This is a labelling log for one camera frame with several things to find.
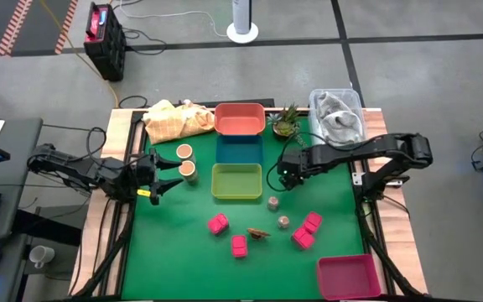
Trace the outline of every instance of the yellow cloth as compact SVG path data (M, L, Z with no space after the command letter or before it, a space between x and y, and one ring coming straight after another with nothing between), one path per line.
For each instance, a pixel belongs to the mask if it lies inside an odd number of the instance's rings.
M178 107L162 100L143 114L143 121L150 141L162 143L214 130L215 116L190 100Z

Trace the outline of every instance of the blue bowl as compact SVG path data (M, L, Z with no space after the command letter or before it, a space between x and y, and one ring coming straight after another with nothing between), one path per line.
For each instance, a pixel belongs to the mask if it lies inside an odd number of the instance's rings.
M260 135L220 135L217 137L218 164L260 164L263 143Z

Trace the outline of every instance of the red tool case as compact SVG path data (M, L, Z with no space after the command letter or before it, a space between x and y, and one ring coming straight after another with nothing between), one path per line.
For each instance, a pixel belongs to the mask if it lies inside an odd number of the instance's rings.
M83 46L104 80L122 80L126 36L111 5L91 3Z

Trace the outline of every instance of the concrete floor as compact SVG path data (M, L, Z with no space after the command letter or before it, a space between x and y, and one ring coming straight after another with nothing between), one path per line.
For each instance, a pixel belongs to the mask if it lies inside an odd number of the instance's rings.
M70 30L75 41L82 39L88 5L79 1ZM259 39L338 37L329 1L257 1L255 8ZM340 8L348 37L483 34L483 1L344 0ZM224 33L231 16L227 1L145 0L126 8L142 14L196 9L210 12ZM121 16L121 22L167 43L222 40L206 16L186 17ZM483 129L483 40L353 44L351 51L366 106L383 108L389 131L425 135L434 151L434 164L412 171L404 187L430 293L483 300L483 173L470 166ZM115 85L119 96L141 94L150 103L273 97L279 106L306 105L315 88L350 86L338 44L168 50L154 57L128 53L125 76ZM41 116L46 123L105 128L112 106L104 84L74 55L0 58L0 117ZM46 142L85 152L84 133L45 128L40 143ZM28 188L23 203L35 196L39 206L82 202L70 190ZM60 290L47 295L53 283ZM33 282L25 300L61 297L67 287Z

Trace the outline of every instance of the floor tape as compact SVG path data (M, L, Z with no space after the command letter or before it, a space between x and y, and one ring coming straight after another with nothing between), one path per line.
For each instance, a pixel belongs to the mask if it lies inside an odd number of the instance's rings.
M59 38L57 39L57 45L55 46L55 53L60 55L63 52L63 48L65 47L66 37L68 31L70 30L70 25L72 24L72 19L74 18L75 8L77 6L78 0L71 0L70 5L68 7L68 12L66 13L65 21L61 25L63 30L59 34Z
M0 56L10 56L33 0L19 0L0 42Z

